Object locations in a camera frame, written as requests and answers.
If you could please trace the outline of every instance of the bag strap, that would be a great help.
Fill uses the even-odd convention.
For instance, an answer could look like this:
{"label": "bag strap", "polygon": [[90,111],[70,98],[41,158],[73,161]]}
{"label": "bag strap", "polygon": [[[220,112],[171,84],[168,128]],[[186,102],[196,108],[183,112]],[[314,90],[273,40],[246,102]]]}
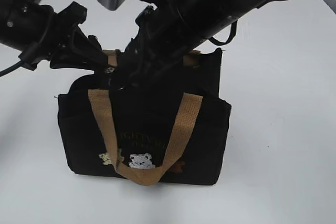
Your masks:
{"label": "bag strap", "polygon": [[123,177],[144,186],[156,184],[182,156],[193,133],[202,99],[203,97],[198,95],[183,94],[162,166],[154,169],[136,169],[128,167],[118,159],[117,135],[114,128],[109,91],[89,90],[92,111],[115,171]]}

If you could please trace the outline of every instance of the black strap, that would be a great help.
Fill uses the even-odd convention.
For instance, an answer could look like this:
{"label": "black strap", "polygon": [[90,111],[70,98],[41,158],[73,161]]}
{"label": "black strap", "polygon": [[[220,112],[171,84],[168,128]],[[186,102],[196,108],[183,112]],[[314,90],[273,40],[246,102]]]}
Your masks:
{"label": "black strap", "polygon": [[214,44],[216,46],[219,46],[219,47],[229,44],[234,39],[234,37],[236,37],[236,35],[237,35],[237,26],[238,26],[238,21],[235,21],[231,24],[230,35],[229,35],[229,38],[227,39],[226,42],[221,42],[221,41],[215,39],[214,37],[211,37],[209,39],[209,41],[212,44]]}

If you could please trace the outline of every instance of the black cable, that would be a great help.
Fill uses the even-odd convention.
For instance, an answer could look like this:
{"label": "black cable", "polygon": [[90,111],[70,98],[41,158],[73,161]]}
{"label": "black cable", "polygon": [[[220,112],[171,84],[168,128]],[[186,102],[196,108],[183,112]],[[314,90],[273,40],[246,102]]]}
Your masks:
{"label": "black cable", "polygon": [[209,39],[209,41],[212,44],[214,44],[216,46],[219,46],[219,47],[229,44],[234,39],[234,37],[236,37],[236,35],[237,35],[237,26],[238,26],[238,21],[235,21],[231,24],[230,35],[229,35],[229,38],[227,39],[226,42],[221,42],[221,41],[215,39],[214,37],[211,37]]}
{"label": "black cable", "polygon": [[18,63],[12,65],[11,67],[0,71],[0,77],[5,76],[6,74],[9,74],[9,73],[13,72],[14,70],[18,69],[19,67],[22,67],[23,64],[24,64],[23,61],[19,61]]}

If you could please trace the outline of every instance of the tan handle strap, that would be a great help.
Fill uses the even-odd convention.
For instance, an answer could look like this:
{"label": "tan handle strap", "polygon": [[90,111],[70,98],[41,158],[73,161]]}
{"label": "tan handle strap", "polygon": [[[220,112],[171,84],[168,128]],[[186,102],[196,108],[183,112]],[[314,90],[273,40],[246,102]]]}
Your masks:
{"label": "tan handle strap", "polygon": [[[103,50],[104,54],[106,54],[108,56],[108,64],[111,66],[117,66],[118,62],[117,62],[117,55],[118,53],[120,53],[119,49],[116,50]],[[197,67],[200,65],[200,56],[201,55],[201,51],[196,51],[193,50],[191,51],[189,54],[186,54],[183,57],[183,66],[185,67]]]}
{"label": "tan handle strap", "polygon": [[202,99],[203,97],[198,95],[183,94],[162,166],[154,169],[136,169],[130,168],[118,160],[117,135],[114,129],[109,91],[89,90],[92,111],[115,171],[125,178],[144,186],[156,184],[163,174],[182,156],[193,133]]}

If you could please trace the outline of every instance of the black tote bag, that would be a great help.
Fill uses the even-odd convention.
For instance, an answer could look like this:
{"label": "black tote bag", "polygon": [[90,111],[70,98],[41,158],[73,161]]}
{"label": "black tote bag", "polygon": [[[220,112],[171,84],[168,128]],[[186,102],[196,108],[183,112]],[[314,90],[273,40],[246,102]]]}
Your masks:
{"label": "black tote bag", "polygon": [[[175,69],[173,76],[146,92],[99,91],[96,76],[80,78],[68,94],[59,96],[59,127],[70,169],[82,175],[127,177],[125,173],[116,171],[114,157],[111,158],[111,152],[107,152],[106,137],[103,137],[101,125],[95,118],[90,92],[104,92],[105,103],[110,106],[104,109],[113,118],[111,127],[107,128],[114,130],[118,146],[112,155],[118,156],[118,163],[126,170],[146,174],[145,177],[149,178],[153,171],[166,164],[170,138],[174,134],[183,97],[188,91],[195,97],[202,97],[194,125],[189,128],[191,134],[181,156],[164,172],[161,171],[157,180],[194,185],[216,183],[222,167],[231,108],[217,97],[220,58],[221,53],[217,51],[207,55],[196,69]],[[205,71],[212,64],[218,71]],[[151,185],[153,181],[135,182]]]}

